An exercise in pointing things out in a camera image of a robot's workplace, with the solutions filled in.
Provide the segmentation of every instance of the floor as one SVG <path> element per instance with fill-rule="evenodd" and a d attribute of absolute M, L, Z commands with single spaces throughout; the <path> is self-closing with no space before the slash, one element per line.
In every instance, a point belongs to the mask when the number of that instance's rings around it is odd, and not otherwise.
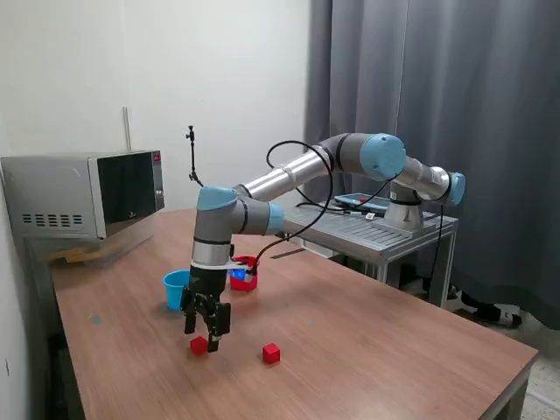
<path fill-rule="evenodd" d="M 550 330 L 528 313 L 522 317 L 523 324 L 517 330 L 500 332 L 539 350 L 539 358 L 531 369 L 528 389 L 560 404 L 560 331 Z M 560 412 L 528 395 L 521 418 L 560 420 Z"/>

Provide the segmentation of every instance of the white wall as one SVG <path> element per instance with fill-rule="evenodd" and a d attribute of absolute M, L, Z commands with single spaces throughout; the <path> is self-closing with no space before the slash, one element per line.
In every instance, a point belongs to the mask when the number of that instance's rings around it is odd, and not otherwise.
<path fill-rule="evenodd" d="M 0 115 L 0 155 L 9 151 Z M 30 412 L 23 318 L 28 303 L 20 301 L 21 282 L 23 274 L 11 237 L 4 190 L 0 188 L 0 418 L 10 420 L 26 419 Z"/>
<path fill-rule="evenodd" d="M 0 57 L 0 112 L 14 154 L 125 148 L 119 2 L 0 2 Z"/>
<path fill-rule="evenodd" d="M 2 2 L 11 151 L 122 149 L 127 106 L 133 146 L 162 151 L 166 208 L 191 207 L 187 125 L 200 177 L 222 186 L 267 171 L 272 144 L 302 139 L 309 18 L 310 0 Z"/>
<path fill-rule="evenodd" d="M 268 170 L 272 144 L 302 140 L 308 0 L 123 1 L 132 143 L 161 149 L 167 209 L 198 197 L 187 125 L 209 185 L 247 182 Z M 285 146 L 273 162 L 298 153 Z"/>

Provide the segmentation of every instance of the blue cup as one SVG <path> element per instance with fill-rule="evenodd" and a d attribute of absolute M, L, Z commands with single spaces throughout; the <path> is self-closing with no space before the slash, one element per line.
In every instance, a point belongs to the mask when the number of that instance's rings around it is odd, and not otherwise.
<path fill-rule="evenodd" d="M 166 274 L 164 277 L 165 293 L 167 295 L 167 307 L 172 311 L 181 310 L 181 295 L 183 286 L 189 285 L 191 271 L 180 269 Z"/>

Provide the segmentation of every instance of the gray curtain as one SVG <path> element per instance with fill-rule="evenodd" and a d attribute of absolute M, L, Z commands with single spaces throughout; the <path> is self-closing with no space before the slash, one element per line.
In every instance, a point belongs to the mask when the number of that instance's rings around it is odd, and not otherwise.
<path fill-rule="evenodd" d="M 560 2 L 317 0 L 306 141 L 387 132 L 466 175 L 451 281 L 560 329 Z M 306 186 L 323 199 L 325 179 Z M 372 192 L 339 176 L 337 193 Z"/>

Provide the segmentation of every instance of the red cube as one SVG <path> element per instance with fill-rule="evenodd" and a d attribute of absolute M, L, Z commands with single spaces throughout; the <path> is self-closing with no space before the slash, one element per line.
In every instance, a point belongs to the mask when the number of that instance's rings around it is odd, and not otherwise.
<path fill-rule="evenodd" d="M 208 340 L 201 336 L 198 336 L 196 339 L 192 339 L 191 351 L 197 356 L 206 353 L 208 351 Z"/>
<path fill-rule="evenodd" d="M 262 361 L 271 365 L 280 361 L 280 349 L 274 343 L 270 343 L 262 348 Z"/>

